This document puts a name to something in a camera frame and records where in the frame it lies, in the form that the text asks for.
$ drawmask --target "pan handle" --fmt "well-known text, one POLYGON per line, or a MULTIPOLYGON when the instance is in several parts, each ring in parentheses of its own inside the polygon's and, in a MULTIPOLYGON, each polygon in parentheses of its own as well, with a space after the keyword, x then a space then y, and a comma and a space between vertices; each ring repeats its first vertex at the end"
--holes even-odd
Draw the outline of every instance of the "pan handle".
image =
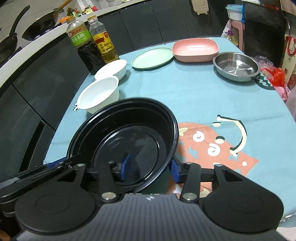
POLYGON ((56 17, 58 15, 58 12, 60 10, 62 10, 66 5, 68 5, 72 0, 67 0, 66 2, 64 2, 61 6, 59 6, 59 8, 54 12, 54 17, 56 17))
POLYGON ((22 16, 24 16, 24 14, 30 9, 30 5, 26 6, 21 12, 20 14, 17 16, 17 18, 15 19, 12 27, 11 27, 11 30, 9 32, 9 36, 12 36, 14 35, 15 33, 15 30, 17 28, 17 24, 19 23, 20 19, 22 18, 22 16))

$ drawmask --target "wok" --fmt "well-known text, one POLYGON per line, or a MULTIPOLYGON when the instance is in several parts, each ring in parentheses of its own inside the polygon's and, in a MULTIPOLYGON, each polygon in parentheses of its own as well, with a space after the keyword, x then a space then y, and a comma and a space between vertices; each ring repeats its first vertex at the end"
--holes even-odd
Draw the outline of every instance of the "wok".
POLYGON ((30 9, 30 5, 26 6, 15 19, 10 33, 0 42, 0 68, 7 62, 17 48, 17 33, 15 32, 17 24, 22 16, 30 9))
POLYGON ((58 12, 62 10, 72 0, 64 2, 56 11, 52 11, 37 19, 23 33, 22 38, 28 41, 33 41, 37 36, 43 35, 47 30, 52 29, 58 20, 58 12))

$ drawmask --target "oval green plate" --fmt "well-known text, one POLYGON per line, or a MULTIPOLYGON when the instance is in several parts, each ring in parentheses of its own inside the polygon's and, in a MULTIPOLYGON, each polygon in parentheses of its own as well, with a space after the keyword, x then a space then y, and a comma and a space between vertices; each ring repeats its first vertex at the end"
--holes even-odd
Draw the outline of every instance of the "oval green plate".
POLYGON ((152 69, 169 62, 173 57, 171 48, 154 48, 138 54, 131 65, 135 69, 152 69))

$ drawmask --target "plastic stool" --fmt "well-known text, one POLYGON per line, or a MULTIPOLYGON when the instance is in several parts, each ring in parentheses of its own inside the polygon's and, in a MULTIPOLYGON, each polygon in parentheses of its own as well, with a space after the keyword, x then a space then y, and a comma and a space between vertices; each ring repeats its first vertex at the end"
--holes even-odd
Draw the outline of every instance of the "plastic stool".
POLYGON ((229 19, 229 21, 230 21, 231 30, 232 30, 232 27, 235 27, 239 31, 239 49, 243 51, 244 50, 244 23, 234 21, 231 19, 229 19))

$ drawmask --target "stainless steel bowl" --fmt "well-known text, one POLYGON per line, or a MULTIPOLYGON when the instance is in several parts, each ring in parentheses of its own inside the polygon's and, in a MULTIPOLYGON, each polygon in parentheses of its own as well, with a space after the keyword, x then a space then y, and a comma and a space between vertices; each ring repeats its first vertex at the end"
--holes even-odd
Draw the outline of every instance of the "stainless steel bowl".
POLYGON ((220 53, 213 58, 213 63, 219 74, 236 82, 249 82, 260 72, 257 62, 241 53, 220 53))

